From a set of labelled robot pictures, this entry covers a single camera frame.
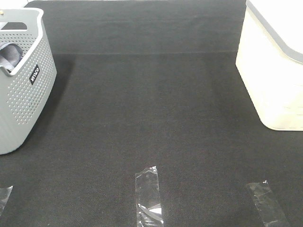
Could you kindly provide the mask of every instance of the tape strip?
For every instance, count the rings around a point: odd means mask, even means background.
[[[10,196],[12,189],[13,189],[13,186],[11,186],[9,188],[0,188],[0,217],[4,210],[6,203],[9,200],[9,196]]]
[[[265,227],[290,227],[267,181],[246,185]]]
[[[137,227],[163,227],[157,167],[136,174]]]

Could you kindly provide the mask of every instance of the gray cloth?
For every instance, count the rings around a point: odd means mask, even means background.
[[[17,44],[0,43],[0,66],[13,71],[22,59],[23,51]]]

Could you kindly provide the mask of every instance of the white wall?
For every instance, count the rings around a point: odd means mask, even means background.
[[[0,0],[0,9],[21,8],[28,4],[27,0]],[[0,29],[6,23],[0,23]]]

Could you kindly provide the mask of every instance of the transparent adhesive tape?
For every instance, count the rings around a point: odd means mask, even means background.
[[[136,174],[137,227],[163,227],[157,168]]]
[[[9,188],[0,188],[0,217],[4,210],[6,203],[9,200],[9,196],[10,196],[12,189],[13,189],[13,186],[11,186]]]
[[[246,185],[266,227],[290,227],[267,181]]]

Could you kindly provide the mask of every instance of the white storage container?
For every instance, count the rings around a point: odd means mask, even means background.
[[[303,1],[247,0],[237,68],[258,115],[303,130]]]
[[[0,22],[23,22],[27,29],[0,30],[0,41],[15,43],[23,59],[9,73],[0,67],[0,154],[17,149],[38,119],[52,90],[56,68],[41,9],[4,9]]]

